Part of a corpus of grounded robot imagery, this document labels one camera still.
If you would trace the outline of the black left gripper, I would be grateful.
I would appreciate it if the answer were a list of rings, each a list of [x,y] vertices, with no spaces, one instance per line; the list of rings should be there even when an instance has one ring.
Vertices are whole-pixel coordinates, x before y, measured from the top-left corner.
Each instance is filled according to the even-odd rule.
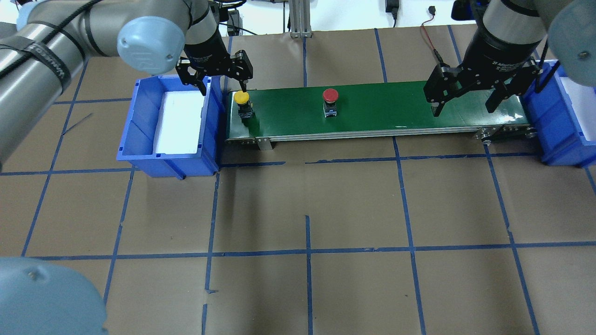
[[[203,97],[207,95],[204,83],[207,76],[236,79],[244,93],[247,92],[247,82],[254,77],[254,68],[245,50],[236,51],[234,54],[224,52],[222,59],[211,59],[202,63],[180,57],[176,64],[176,72],[184,85],[197,87]]]

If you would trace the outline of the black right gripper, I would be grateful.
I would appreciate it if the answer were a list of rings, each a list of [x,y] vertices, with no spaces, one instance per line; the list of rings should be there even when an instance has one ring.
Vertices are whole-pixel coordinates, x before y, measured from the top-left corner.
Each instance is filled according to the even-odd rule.
[[[471,91],[493,90],[485,102],[488,113],[493,113],[509,97],[523,95],[536,77],[542,74],[535,59],[519,65],[512,71],[500,72],[491,61],[489,66],[480,68],[466,67],[464,64],[457,67],[450,67],[446,63],[436,64],[424,84],[424,97],[431,104],[433,116],[439,117],[446,102]]]

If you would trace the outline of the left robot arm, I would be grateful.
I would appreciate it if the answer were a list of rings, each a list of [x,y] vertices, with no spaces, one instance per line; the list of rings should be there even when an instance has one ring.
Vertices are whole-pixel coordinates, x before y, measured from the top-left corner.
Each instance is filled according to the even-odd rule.
[[[1,37],[1,163],[94,56],[120,57],[150,75],[176,69],[203,95],[206,76],[254,71],[245,51],[231,55],[206,0],[45,0],[24,4]],[[107,312],[79,272],[33,257],[1,259],[3,335],[106,335]]]

